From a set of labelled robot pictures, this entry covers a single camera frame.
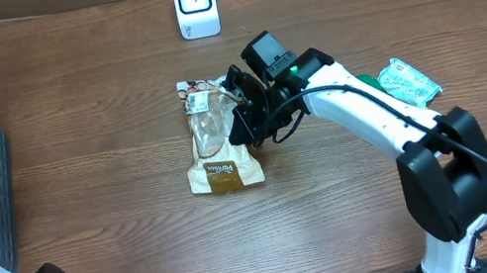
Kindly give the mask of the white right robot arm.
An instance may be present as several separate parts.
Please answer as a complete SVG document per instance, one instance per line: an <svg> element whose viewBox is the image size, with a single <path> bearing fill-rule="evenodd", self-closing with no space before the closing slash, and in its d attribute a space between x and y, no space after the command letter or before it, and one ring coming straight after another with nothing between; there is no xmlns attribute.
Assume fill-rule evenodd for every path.
<svg viewBox="0 0 487 273"><path fill-rule="evenodd" d="M269 32L243 50L222 82L241 101L229 141L259 147L303 116L338 123L395 161L404 199L426 232L425 255L407 273L487 273L475 255L487 223L487 140L463 109L441 115L402 103L315 48L296 54Z"/></svg>

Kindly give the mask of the teal tissue pack wrapper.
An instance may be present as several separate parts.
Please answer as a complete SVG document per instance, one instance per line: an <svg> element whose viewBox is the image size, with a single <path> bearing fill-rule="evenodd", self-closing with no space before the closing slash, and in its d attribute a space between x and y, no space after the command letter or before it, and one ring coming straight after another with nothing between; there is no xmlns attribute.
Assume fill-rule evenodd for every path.
<svg viewBox="0 0 487 273"><path fill-rule="evenodd" d="M405 61L393 57L378 74L380 87L390 96L417 108L426 109L442 92L441 86Z"/></svg>

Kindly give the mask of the green lid jar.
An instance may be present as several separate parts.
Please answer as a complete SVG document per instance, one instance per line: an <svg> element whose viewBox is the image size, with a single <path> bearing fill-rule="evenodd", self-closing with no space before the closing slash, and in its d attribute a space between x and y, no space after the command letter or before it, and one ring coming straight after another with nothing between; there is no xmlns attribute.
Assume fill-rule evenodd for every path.
<svg viewBox="0 0 487 273"><path fill-rule="evenodd" d="M377 78L374 77L374 76L370 76L368 74L360 74L360 75L357 75L356 78L364 83L366 86L372 88L372 92L373 91L377 91L377 92L383 92L384 89L383 87L381 87L381 84L378 82Z"/></svg>

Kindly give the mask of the brown snack pouch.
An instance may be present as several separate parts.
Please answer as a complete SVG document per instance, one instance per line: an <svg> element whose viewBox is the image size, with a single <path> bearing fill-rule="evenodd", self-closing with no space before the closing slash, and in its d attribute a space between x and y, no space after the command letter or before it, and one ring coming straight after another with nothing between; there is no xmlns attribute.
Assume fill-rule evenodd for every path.
<svg viewBox="0 0 487 273"><path fill-rule="evenodd" d="M233 110L243 98L222 86L225 79L176 84L192 138L194 163L187 177L193 194L235 192L265 180L262 167L247 147L231 144Z"/></svg>

